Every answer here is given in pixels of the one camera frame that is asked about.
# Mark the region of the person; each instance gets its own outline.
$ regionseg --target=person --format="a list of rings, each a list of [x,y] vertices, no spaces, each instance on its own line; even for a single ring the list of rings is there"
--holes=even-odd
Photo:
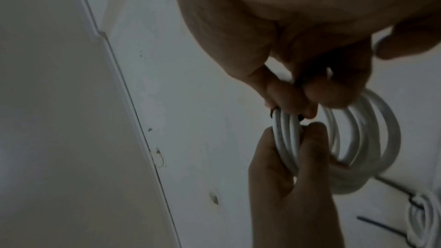
[[[249,166],[254,248],[344,248],[329,187],[330,156],[326,126],[305,127],[294,185],[272,129],[265,130]]]
[[[177,0],[201,47],[270,107],[313,118],[317,104],[346,107],[382,59],[427,51],[441,41],[441,0]],[[371,35],[393,26],[372,50]],[[269,56],[297,87],[266,66]],[[328,79],[327,68],[333,72]]]

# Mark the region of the white cable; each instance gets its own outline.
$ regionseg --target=white cable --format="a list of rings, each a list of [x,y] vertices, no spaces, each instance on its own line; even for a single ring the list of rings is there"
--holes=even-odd
[[[418,248],[441,247],[441,200],[430,191],[418,193],[406,207],[407,240]]]
[[[378,108],[387,126],[388,141],[381,155],[380,131],[371,102]],[[328,120],[328,134],[333,155],[348,168],[330,166],[331,191],[348,194],[359,190],[367,180],[387,170],[398,156],[401,145],[400,126],[390,107],[377,94],[365,89],[361,96],[343,112],[349,120],[352,139],[348,151],[340,156],[340,135],[332,110],[323,108]],[[297,115],[280,109],[273,112],[273,131],[277,150],[285,166],[294,174],[299,172],[301,125]]]

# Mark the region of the human hand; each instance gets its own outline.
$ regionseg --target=human hand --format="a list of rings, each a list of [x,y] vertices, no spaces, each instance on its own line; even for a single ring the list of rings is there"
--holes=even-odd
[[[426,51],[441,40],[441,0],[178,0],[201,47],[269,106],[312,118],[317,103],[346,107],[371,73],[371,34],[393,33],[375,49],[383,59]],[[302,88],[266,66],[281,61]],[[334,75],[327,78],[326,69]]]
[[[284,167],[271,128],[263,133],[249,167],[254,248],[343,248],[329,188],[328,134],[322,123],[305,128],[300,172]]]

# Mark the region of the hand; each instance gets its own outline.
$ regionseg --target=hand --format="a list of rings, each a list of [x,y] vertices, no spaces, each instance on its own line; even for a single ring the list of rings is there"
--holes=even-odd
[[[329,188],[326,127],[312,123],[303,135],[295,185],[277,153],[271,128],[257,145],[249,167],[254,248],[344,248]]]
[[[178,0],[202,48],[269,106],[312,118],[317,103],[345,107],[371,73],[371,34],[394,26],[375,50],[383,59],[417,54],[441,40],[441,0]],[[266,66],[281,61],[302,88]],[[326,69],[334,75],[327,78]]]

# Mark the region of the gray surface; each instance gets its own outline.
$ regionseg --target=gray surface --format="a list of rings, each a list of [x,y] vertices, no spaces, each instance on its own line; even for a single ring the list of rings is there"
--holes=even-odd
[[[0,3],[0,247],[172,247],[155,174],[74,1]]]

